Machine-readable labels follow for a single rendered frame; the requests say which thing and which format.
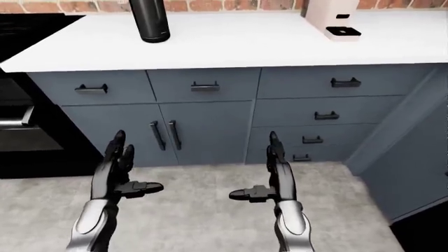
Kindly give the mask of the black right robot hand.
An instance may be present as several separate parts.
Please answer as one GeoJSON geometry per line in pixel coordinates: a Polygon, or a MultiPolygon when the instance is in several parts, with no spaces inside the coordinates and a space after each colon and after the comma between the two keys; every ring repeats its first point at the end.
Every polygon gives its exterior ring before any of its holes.
{"type": "Polygon", "coordinates": [[[229,199],[249,201],[250,203],[262,203],[267,200],[273,200],[275,204],[297,200],[293,171],[285,159],[284,146],[275,132],[269,133],[266,157],[266,166],[270,173],[269,187],[255,185],[252,188],[234,190],[229,194],[229,199]]]}

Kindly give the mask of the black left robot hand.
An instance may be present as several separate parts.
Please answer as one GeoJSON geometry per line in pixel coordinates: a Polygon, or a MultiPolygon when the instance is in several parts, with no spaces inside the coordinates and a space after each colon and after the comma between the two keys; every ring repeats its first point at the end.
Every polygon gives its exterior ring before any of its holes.
{"type": "Polygon", "coordinates": [[[164,186],[157,182],[130,180],[129,172],[134,166],[134,146],[127,146],[125,140],[126,133],[119,130],[108,143],[104,159],[92,178],[90,199],[118,203],[123,197],[134,199],[164,190],[164,186]]]}

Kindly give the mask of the black cylindrical electric kettle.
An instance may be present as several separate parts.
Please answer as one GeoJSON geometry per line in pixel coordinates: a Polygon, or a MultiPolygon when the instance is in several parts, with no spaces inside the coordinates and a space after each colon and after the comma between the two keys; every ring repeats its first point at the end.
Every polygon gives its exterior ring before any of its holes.
{"type": "Polygon", "coordinates": [[[163,0],[129,0],[129,5],[143,41],[161,43],[170,38],[163,0]]]}

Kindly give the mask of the blue grey base cabinet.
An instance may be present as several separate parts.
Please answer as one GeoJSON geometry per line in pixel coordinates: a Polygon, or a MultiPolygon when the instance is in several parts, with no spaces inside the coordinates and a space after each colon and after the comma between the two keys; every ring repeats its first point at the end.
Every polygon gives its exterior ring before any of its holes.
{"type": "Polygon", "coordinates": [[[118,130],[136,148],[140,167],[264,163],[270,132],[286,158],[345,161],[435,64],[285,66],[238,69],[67,71],[29,76],[99,151],[118,130]],[[331,79],[361,81],[331,87],[331,79]],[[192,92],[196,81],[218,92],[192,92]],[[74,89],[108,85],[106,94],[74,89]],[[314,113],[339,115],[315,120],[314,113]],[[177,150],[169,128],[176,121],[177,150]],[[166,143],[160,150],[150,123],[166,143]],[[323,143],[303,144],[320,136],[323,143]]]}

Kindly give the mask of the black oven range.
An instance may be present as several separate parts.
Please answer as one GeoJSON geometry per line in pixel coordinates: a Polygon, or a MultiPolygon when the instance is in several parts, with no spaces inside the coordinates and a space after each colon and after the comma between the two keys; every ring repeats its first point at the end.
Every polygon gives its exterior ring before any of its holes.
{"type": "MultiPolygon", "coordinates": [[[[0,63],[80,16],[0,14],[0,63]]],[[[92,176],[103,156],[26,73],[0,66],[0,106],[34,106],[35,126],[0,129],[0,179],[92,176]]]]}

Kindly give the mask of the blue grey side cabinet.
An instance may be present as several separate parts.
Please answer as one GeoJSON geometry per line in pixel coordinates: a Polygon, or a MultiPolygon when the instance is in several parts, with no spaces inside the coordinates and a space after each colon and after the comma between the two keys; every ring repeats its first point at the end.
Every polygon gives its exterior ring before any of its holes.
{"type": "Polygon", "coordinates": [[[448,201],[448,64],[438,64],[345,162],[390,223],[448,201]]]}

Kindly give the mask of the beige coffee machine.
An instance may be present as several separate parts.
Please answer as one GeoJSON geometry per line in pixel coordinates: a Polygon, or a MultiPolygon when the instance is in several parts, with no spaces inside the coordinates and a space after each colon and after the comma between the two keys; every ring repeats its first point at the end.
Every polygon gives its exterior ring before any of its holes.
{"type": "Polygon", "coordinates": [[[304,18],[331,41],[358,41],[361,33],[350,25],[359,0],[308,0],[304,18]]]}

